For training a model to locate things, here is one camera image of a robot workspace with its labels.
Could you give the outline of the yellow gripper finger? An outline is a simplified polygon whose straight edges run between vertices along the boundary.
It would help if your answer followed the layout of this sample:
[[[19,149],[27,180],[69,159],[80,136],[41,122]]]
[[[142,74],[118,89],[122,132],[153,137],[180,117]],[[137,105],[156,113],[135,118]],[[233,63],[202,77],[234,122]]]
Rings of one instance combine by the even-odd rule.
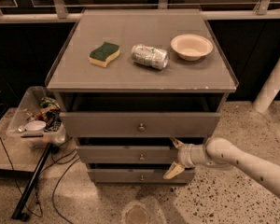
[[[184,143],[181,142],[180,140],[176,139],[175,137],[171,137],[170,140],[172,141],[173,145],[177,148],[180,149]]]
[[[182,164],[174,161],[169,167],[169,169],[167,170],[167,172],[163,175],[163,178],[169,180],[177,175],[180,175],[184,171],[185,171],[185,167]]]

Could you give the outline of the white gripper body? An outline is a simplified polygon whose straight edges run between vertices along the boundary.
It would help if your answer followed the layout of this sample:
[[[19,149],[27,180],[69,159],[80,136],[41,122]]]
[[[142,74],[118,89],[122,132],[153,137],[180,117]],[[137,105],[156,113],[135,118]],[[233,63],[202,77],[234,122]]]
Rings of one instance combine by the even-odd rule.
[[[195,166],[195,163],[192,160],[193,144],[184,144],[182,145],[177,154],[178,162],[185,168],[191,168]]]

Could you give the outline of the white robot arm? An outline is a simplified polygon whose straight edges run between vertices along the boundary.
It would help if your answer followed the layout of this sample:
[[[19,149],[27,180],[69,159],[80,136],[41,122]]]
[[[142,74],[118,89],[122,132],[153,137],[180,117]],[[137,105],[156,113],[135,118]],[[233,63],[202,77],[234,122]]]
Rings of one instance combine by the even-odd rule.
[[[280,166],[243,152],[230,141],[212,137],[205,144],[184,144],[172,138],[177,152],[164,179],[180,175],[186,168],[203,165],[209,168],[236,167],[280,199]]]

